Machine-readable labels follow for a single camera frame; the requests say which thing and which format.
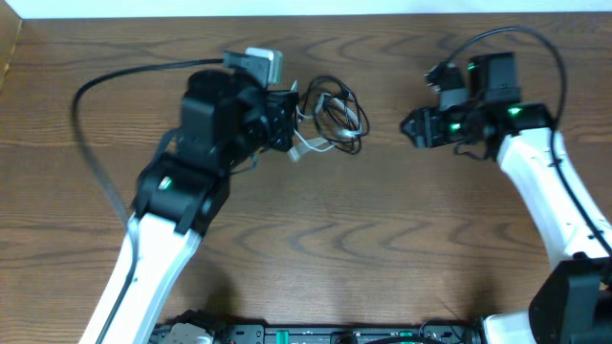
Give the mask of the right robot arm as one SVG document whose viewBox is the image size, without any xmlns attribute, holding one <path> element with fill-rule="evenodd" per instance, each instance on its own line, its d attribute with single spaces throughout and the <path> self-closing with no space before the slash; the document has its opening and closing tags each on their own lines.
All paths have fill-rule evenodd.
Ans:
<svg viewBox="0 0 612 344">
<path fill-rule="evenodd" d="M 418 148 L 483 143 L 514 184 L 545 246 L 551 274 L 525 311 L 489 315 L 486 343 L 608 343 L 611 225 L 586 190 L 543 103 L 524 102 L 514 55 L 478 55 L 425 78 L 438 96 L 400 128 Z"/>
</svg>

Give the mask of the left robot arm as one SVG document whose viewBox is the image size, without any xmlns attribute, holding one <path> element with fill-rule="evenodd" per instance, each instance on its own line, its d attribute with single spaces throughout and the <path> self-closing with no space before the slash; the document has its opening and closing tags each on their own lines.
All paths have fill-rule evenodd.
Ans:
<svg viewBox="0 0 612 344">
<path fill-rule="evenodd" d="M 189 77 L 181 124 L 164 134 L 137 178 L 118 261 L 81 342 L 146 342 L 239 164 L 257 151 L 291 149 L 297 88 L 268 85 L 246 71 Z"/>
</svg>

